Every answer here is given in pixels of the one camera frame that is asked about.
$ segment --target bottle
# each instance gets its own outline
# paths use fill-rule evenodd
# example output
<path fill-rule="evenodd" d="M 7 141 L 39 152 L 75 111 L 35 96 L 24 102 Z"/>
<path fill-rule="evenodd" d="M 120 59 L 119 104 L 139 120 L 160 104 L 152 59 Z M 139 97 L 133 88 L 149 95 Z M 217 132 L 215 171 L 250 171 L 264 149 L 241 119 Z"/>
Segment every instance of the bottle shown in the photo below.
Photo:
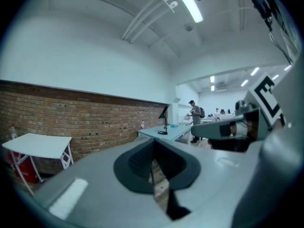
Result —
<path fill-rule="evenodd" d="M 142 120 L 141 129 L 144 129 L 144 121 Z"/>
<path fill-rule="evenodd" d="M 18 137 L 14 124 L 10 125 L 10 133 L 11 133 L 11 139 L 15 139 Z"/>

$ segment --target white wall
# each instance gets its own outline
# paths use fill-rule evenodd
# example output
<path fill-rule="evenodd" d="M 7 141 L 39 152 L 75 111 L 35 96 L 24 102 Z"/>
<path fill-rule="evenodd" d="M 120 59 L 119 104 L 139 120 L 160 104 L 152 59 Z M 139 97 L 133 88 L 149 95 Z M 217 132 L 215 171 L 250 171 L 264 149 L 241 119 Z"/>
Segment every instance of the white wall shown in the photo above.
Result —
<path fill-rule="evenodd" d="M 274 35 L 285 48 L 280 31 Z M 266 26 L 257 25 L 240 33 L 222 33 L 201 47 L 190 48 L 171 63 L 171 74 L 174 83 L 182 84 L 241 68 L 282 64 L 286 59 L 270 41 Z"/>
<path fill-rule="evenodd" d="M 207 94 L 199 94 L 199 105 L 204 108 L 205 115 L 215 113 L 216 108 L 219 110 L 224 109 L 228 113 L 234 113 L 236 102 L 243 100 L 247 91 L 234 91 L 234 92 L 212 92 Z"/>
<path fill-rule="evenodd" d="M 0 54 L 0 80 L 171 103 L 169 70 L 115 28 L 50 11 L 16 21 Z"/>
<path fill-rule="evenodd" d="M 179 85 L 177 87 L 177 91 L 177 96 L 180 98 L 180 102 L 178 104 L 178 115 L 179 121 L 181 121 L 192 109 L 189 104 L 190 100 L 194 100 L 197 105 L 199 104 L 199 94 L 188 85 Z"/>

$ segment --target person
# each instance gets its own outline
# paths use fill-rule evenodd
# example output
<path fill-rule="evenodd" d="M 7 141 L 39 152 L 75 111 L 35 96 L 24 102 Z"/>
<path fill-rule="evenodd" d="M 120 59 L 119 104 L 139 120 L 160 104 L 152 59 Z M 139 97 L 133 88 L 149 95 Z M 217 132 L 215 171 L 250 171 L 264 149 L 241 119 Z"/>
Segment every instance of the person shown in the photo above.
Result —
<path fill-rule="evenodd" d="M 195 105 L 195 102 L 193 100 L 189 101 L 189 104 L 192 106 L 191 116 L 193 119 L 193 125 L 200 124 L 200 107 L 198 105 Z M 196 143 L 199 139 L 199 137 L 194 137 L 191 143 Z"/>
<path fill-rule="evenodd" d="M 215 110 L 215 113 L 214 113 L 214 118 L 217 120 L 217 119 L 219 119 L 219 115 L 220 115 L 220 112 L 219 112 L 219 109 L 217 108 L 216 110 Z"/>

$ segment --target ceiling light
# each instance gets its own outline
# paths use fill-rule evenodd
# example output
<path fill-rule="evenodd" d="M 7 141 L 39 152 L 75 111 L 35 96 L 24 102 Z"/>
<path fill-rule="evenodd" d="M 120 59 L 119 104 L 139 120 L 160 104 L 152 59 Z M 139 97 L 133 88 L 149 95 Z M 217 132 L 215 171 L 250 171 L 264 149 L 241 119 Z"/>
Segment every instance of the ceiling light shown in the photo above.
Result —
<path fill-rule="evenodd" d="M 194 0 L 182 0 L 182 1 L 185 3 L 187 9 L 189 10 L 191 16 L 193 17 L 193 19 L 195 21 L 195 23 L 199 23 L 199 22 L 203 21 L 203 17 Z"/>
<path fill-rule="evenodd" d="M 289 65 L 288 67 L 286 67 L 285 69 L 284 69 L 284 71 L 287 71 L 288 69 L 290 69 L 291 68 L 291 65 Z"/>
<path fill-rule="evenodd" d="M 259 69 L 259 67 L 256 67 L 255 70 L 252 71 L 251 76 L 255 75 Z"/>
<path fill-rule="evenodd" d="M 244 87 L 245 84 L 247 84 L 247 83 L 248 83 L 248 79 L 246 79 L 246 80 L 242 83 L 241 87 Z"/>
<path fill-rule="evenodd" d="M 279 74 L 277 74 L 276 76 L 274 76 L 273 78 L 272 78 L 272 80 L 275 80 L 276 78 L 278 78 L 279 77 Z"/>

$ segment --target backpack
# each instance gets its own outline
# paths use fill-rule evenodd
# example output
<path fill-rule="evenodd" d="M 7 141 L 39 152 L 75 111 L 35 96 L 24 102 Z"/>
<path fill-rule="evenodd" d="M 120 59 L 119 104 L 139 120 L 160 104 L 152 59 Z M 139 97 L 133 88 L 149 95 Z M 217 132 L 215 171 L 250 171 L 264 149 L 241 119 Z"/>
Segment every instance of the backpack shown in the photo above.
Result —
<path fill-rule="evenodd" d="M 200 117 L 204 118 L 205 117 L 205 111 L 203 108 L 200 108 Z"/>

